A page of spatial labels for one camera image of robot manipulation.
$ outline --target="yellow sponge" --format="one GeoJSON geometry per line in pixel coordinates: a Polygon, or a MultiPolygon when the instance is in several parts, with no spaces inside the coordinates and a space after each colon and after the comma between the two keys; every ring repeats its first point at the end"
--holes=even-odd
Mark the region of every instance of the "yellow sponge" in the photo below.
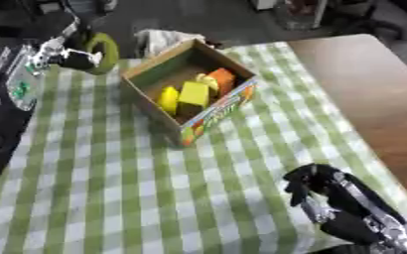
{"type": "Polygon", "coordinates": [[[179,113],[185,117],[194,117],[208,106],[208,85],[187,81],[179,96],[179,113]]]}
{"type": "Polygon", "coordinates": [[[188,103],[206,108],[208,105],[208,86],[203,83],[185,82],[179,103],[188,103]]]}

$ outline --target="floor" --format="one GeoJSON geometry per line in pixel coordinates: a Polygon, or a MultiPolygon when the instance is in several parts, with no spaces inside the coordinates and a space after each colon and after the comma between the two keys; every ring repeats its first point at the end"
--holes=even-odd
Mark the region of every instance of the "floor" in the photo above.
{"type": "MultiPolygon", "coordinates": [[[[390,36],[381,40],[407,63],[407,13],[381,0],[376,18],[403,27],[406,32],[403,41],[393,41],[390,36]]],[[[28,22],[22,11],[0,12],[0,24],[11,20],[14,24],[28,22]]],[[[120,0],[116,10],[97,20],[95,27],[114,38],[124,58],[134,56],[132,35],[146,28],[199,33],[223,42],[226,47],[327,37],[333,30],[331,27],[284,30],[275,11],[257,12],[250,0],[120,0]]]]}

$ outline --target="orange block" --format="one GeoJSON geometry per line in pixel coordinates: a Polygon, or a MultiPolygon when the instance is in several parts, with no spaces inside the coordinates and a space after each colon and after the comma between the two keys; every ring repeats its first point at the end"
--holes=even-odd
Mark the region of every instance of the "orange block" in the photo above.
{"type": "Polygon", "coordinates": [[[223,97],[233,89],[234,75],[226,70],[226,68],[220,67],[210,73],[209,76],[217,81],[219,86],[219,97],[223,97]]]}

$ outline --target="green checkered tablecloth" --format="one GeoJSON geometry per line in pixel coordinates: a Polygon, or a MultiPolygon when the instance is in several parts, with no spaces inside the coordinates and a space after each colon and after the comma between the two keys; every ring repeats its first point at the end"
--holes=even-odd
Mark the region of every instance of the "green checkered tablecloth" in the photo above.
{"type": "Polygon", "coordinates": [[[282,176],[330,163],[407,217],[407,192],[284,43],[229,49],[257,93],[195,146],[169,148],[119,72],[54,68],[0,178],[0,253],[306,253],[340,241],[289,205],[282,176]]]}

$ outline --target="toy food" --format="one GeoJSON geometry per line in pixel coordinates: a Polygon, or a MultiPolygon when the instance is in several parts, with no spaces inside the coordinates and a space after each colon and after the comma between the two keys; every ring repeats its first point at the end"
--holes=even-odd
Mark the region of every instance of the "toy food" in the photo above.
{"type": "Polygon", "coordinates": [[[217,97],[219,92],[219,85],[217,84],[217,81],[214,77],[201,73],[196,76],[196,81],[208,85],[210,88],[209,95],[211,97],[217,97]]]}
{"type": "Polygon", "coordinates": [[[160,94],[157,104],[167,113],[176,115],[179,92],[172,86],[167,86],[160,94]]]}
{"type": "Polygon", "coordinates": [[[233,89],[234,75],[225,68],[220,67],[208,76],[213,77],[217,81],[220,97],[223,97],[233,89]]]}
{"type": "Polygon", "coordinates": [[[208,106],[208,85],[187,81],[179,96],[179,113],[182,116],[194,117],[208,106]]]}

